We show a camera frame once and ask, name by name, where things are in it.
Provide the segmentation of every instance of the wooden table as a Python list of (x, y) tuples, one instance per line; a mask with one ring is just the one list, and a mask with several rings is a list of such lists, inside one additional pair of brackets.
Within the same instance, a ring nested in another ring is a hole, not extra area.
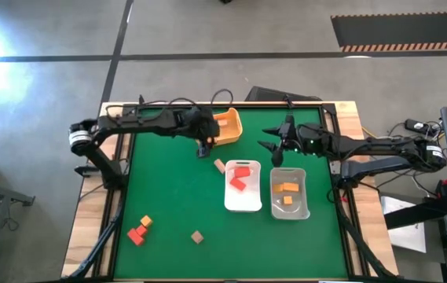
[[(260, 104), (277, 104), (278, 102), (259, 102)], [(296, 102), (296, 104), (318, 104), (319, 102)], [(334, 103), (337, 111), (339, 128), (342, 135), (351, 138), (364, 138), (361, 129), (361, 122), (357, 114), (357, 107), (354, 101), (326, 101), (323, 103)], [(120, 103), (109, 102), (104, 103), (101, 107), (101, 116), (106, 115), (105, 107), (107, 105), (117, 105)], [(110, 108), (109, 113), (114, 116), (121, 113), (121, 108)], [(120, 158), (125, 158), (129, 149), (129, 138), (123, 139), (123, 148), (120, 153)], [(117, 137), (111, 136), (108, 138), (101, 149), (109, 157), (112, 158), (115, 147), (117, 146)], [(354, 157), (355, 160), (366, 161), (367, 156)], [(374, 185), (373, 178), (366, 178), (365, 183)], [(81, 194), (84, 194), (91, 189), (99, 186), (102, 183), (101, 176), (85, 178), (82, 184)], [(83, 199), (77, 207), (75, 213), (75, 221), (69, 239), (68, 250), (64, 260), (62, 276), (66, 276), (75, 271), (79, 264), (88, 256), (90, 250), (97, 242), (99, 231), (101, 227), (101, 220), (104, 211), (104, 202), (106, 199), (107, 190), (98, 189), (94, 193), (89, 194)], [(118, 201), (119, 191), (114, 192), (114, 203)], [(394, 253), (390, 244), (389, 234), (387, 232), (386, 223), (383, 217), (382, 209), (380, 207), (379, 195), (374, 189), (365, 186), (359, 186), (354, 190), (354, 198), (356, 202), (357, 213), (363, 238), (375, 253), (377, 258), (383, 265), (392, 273), (398, 274), (398, 268), (394, 259)], [(109, 256), (111, 247), (111, 238), (108, 241), (103, 253), (103, 261), (101, 263), (101, 274), (106, 274), (109, 264)], [(361, 267), (359, 266), (359, 258), (355, 243), (350, 239), (351, 254), (354, 262), (355, 274), (361, 274)]]

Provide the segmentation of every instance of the white paper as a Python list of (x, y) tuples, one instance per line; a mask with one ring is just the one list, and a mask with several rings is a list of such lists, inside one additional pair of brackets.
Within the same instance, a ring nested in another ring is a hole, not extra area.
[[(380, 202), (382, 204), (384, 215), (392, 211), (414, 206), (414, 204), (397, 200), (392, 197), (381, 197)], [(424, 223), (417, 223), (414, 225), (389, 230), (389, 237), (392, 245), (426, 253)]]

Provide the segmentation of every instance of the black floor mat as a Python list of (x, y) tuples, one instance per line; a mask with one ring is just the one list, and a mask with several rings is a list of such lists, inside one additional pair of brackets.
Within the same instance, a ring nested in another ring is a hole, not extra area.
[(447, 13), (332, 16), (343, 52), (447, 50)]

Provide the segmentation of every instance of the white tray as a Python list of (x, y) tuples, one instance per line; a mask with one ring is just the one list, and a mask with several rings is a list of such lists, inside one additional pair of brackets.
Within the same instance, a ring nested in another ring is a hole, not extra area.
[[(234, 177), (233, 170), (237, 167), (248, 166), (251, 174), (239, 178), (246, 184), (243, 191), (230, 185)], [(230, 160), (225, 165), (225, 207), (234, 212), (254, 212), (262, 208), (260, 200), (260, 168), (258, 161)]]

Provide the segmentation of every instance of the small wooden cube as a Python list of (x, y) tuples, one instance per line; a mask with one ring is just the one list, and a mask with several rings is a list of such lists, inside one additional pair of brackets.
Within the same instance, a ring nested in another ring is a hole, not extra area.
[(291, 204), (293, 204), (293, 197), (292, 196), (284, 196), (283, 204), (284, 205), (291, 205)]
[(299, 191), (299, 184), (295, 183), (284, 183), (283, 184), (283, 190), (285, 192), (298, 192)]
[(224, 164), (220, 159), (216, 159), (216, 160), (214, 161), (214, 165), (216, 165), (216, 168), (217, 168), (218, 170), (220, 170), (220, 172), (221, 172), (222, 174), (225, 173), (225, 164)]
[(249, 170), (249, 167), (237, 167), (233, 169), (233, 173), (236, 178), (242, 178), (251, 175), (251, 170)]
[(144, 227), (143, 225), (140, 225), (137, 229), (136, 229), (136, 233), (143, 237), (143, 235), (146, 234), (146, 232), (148, 232), (148, 230), (146, 229), (146, 227)]
[(127, 236), (134, 242), (135, 245), (139, 246), (142, 245), (145, 239), (141, 236), (139, 236), (136, 232), (136, 230), (133, 228), (127, 233)]
[(272, 186), (272, 190), (275, 193), (282, 193), (283, 192), (283, 184), (276, 184)]
[(141, 224), (143, 224), (144, 227), (148, 227), (150, 225), (152, 225), (153, 220), (151, 218), (148, 217), (148, 215), (145, 215), (145, 217), (143, 217), (141, 219)]
[(202, 237), (202, 234), (199, 231), (195, 231), (192, 234), (192, 240), (196, 243), (196, 244), (200, 244), (200, 242), (204, 239), (204, 237)]
[(230, 181), (230, 185), (234, 186), (236, 189), (238, 189), (240, 191), (242, 191), (246, 188), (246, 184), (244, 184), (238, 178), (233, 178), (232, 181)]
[(218, 126), (220, 126), (220, 127), (224, 127), (229, 124), (226, 119), (219, 119), (217, 121), (218, 121)]

